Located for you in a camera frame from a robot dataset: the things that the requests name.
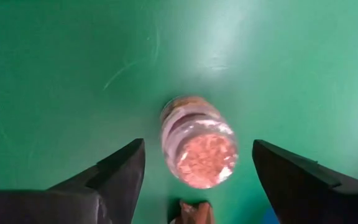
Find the clear plastic bottle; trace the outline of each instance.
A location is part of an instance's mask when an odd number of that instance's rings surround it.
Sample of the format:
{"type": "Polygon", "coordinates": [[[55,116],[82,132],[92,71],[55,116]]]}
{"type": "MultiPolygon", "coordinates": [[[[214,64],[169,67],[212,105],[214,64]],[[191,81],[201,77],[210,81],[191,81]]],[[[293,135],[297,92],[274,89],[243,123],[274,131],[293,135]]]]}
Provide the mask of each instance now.
{"type": "Polygon", "coordinates": [[[163,109],[162,149],[173,175],[197,189],[225,181],[236,164],[237,142],[219,111],[201,97],[173,99],[163,109]]]}

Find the green surface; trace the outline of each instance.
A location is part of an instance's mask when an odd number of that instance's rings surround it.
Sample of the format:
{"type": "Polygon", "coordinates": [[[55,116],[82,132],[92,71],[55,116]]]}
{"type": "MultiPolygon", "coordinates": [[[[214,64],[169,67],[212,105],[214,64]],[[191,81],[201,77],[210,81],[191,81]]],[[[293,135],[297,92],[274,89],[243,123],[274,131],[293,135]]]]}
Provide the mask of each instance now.
{"type": "Polygon", "coordinates": [[[257,222],[253,139],[358,178],[358,1],[1,1],[0,189],[45,189],[134,138],[134,223],[165,223],[173,198],[257,222]],[[190,94],[239,138],[235,173],[210,190],[176,180],[159,144],[162,106],[190,94]]]}

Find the green table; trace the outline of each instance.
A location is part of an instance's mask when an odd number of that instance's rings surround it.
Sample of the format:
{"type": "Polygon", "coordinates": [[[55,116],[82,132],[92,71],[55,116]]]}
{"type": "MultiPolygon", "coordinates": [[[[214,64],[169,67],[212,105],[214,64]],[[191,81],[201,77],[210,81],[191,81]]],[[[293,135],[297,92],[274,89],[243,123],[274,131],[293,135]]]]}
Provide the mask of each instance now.
{"type": "Polygon", "coordinates": [[[0,1],[0,189],[46,189],[133,140],[147,161],[134,223],[176,198],[257,223],[265,139],[358,178],[358,1],[0,1]],[[158,116],[200,95],[239,138],[235,173],[195,190],[168,171],[158,116]]]}

